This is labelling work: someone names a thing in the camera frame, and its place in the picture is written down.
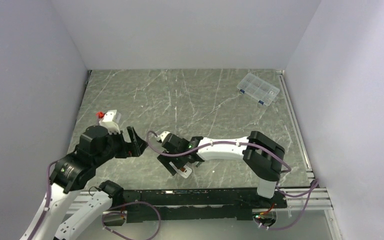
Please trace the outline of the white remote control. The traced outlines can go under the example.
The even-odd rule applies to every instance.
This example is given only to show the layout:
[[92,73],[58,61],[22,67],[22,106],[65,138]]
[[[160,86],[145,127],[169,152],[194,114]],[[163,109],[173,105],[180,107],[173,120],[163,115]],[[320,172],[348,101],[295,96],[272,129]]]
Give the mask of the white remote control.
[[176,173],[179,174],[184,179],[187,179],[192,172],[193,172],[193,169],[187,164],[181,168],[176,169]]

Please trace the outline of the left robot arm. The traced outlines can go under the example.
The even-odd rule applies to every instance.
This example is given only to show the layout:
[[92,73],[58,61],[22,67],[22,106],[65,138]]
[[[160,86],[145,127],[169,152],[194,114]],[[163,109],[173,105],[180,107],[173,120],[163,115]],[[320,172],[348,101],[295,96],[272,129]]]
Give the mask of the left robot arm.
[[105,210],[117,210],[124,203],[123,188],[112,181],[103,182],[101,190],[68,219],[67,211],[80,195],[98,167],[107,161],[141,156],[148,144],[132,126],[127,127],[130,141],[121,133],[110,134],[103,126],[88,127],[73,152],[52,162],[47,169],[48,184],[44,199],[23,240],[75,240]]

